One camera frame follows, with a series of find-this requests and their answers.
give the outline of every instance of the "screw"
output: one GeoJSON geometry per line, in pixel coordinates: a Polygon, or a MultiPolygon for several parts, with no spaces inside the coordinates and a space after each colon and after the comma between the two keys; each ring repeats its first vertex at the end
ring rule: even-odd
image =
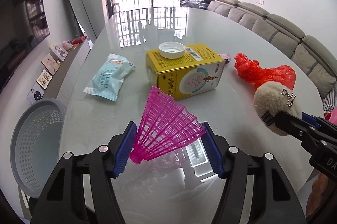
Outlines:
{"type": "Polygon", "coordinates": [[[237,153],[238,151],[239,151],[239,149],[236,148],[235,146],[230,147],[230,152],[231,153],[237,153]]]}
{"type": "Polygon", "coordinates": [[[65,158],[65,159],[69,159],[69,158],[71,158],[71,156],[72,156],[72,154],[70,152],[66,152],[66,153],[63,154],[63,158],[65,158]]]}
{"type": "Polygon", "coordinates": [[[266,159],[272,160],[274,156],[271,153],[266,153],[265,154],[266,159]]]}
{"type": "Polygon", "coordinates": [[[100,146],[100,147],[98,148],[98,150],[99,150],[101,153],[106,152],[108,149],[109,149],[109,148],[108,148],[108,146],[106,146],[106,145],[102,145],[102,146],[100,146]]]}

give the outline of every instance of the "gray laundry basket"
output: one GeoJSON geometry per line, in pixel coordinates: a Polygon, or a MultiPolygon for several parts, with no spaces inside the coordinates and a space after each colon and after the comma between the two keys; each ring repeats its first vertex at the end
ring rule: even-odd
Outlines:
{"type": "Polygon", "coordinates": [[[11,167],[28,196],[38,198],[58,162],[66,108],[55,99],[41,99],[21,116],[11,141],[11,167]]]}

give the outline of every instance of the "black fabric tag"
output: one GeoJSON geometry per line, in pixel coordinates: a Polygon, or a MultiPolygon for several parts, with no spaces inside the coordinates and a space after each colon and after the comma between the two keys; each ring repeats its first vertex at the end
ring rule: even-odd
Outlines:
{"type": "Polygon", "coordinates": [[[274,123],[274,117],[269,113],[269,111],[263,114],[262,120],[267,126],[271,126],[274,123]]]}

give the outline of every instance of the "table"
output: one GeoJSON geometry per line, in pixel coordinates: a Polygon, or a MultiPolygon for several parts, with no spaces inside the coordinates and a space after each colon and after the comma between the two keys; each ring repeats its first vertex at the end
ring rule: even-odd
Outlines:
{"type": "MultiPolygon", "coordinates": [[[[72,92],[60,156],[67,151],[75,155],[90,153],[107,144],[112,136],[121,134],[130,120],[139,125],[151,88],[145,52],[174,39],[184,44],[205,43],[218,53],[229,53],[232,57],[243,52],[250,59],[259,60],[262,67],[291,66],[296,71],[294,93],[303,111],[323,116],[319,93],[310,79],[283,53],[250,30],[206,10],[141,9],[112,16],[95,42],[72,92]],[[136,65],[136,70],[125,78],[117,102],[83,93],[109,53],[122,55],[136,65]]],[[[313,170],[308,163],[310,155],[300,141],[291,136],[280,137],[262,123],[252,104],[253,85],[237,76],[234,63],[232,60],[225,66],[215,90],[179,102],[199,122],[208,121],[214,133],[224,136],[230,145],[256,156],[272,153],[298,191],[313,170]]],[[[186,149],[178,153],[184,158],[186,149]]],[[[173,163],[174,156],[167,154],[140,165],[129,160],[125,172],[112,180],[127,224],[211,223],[225,181],[211,172],[208,162],[195,168],[189,161],[177,166],[173,163]]],[[[89,184],[85,175],[86,203],[93,207],[89,184]]],[[[248,220],[251,195],[249,176],[242,223],[248,220]]]]}

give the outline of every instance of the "television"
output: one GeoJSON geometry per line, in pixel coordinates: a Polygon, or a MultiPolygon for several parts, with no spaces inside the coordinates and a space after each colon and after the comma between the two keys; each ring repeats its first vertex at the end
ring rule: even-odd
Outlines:
{"type": "Polygon", "coordinates": [[[0,0],[0,92],[48,35],[43,0],[0,0]]]}

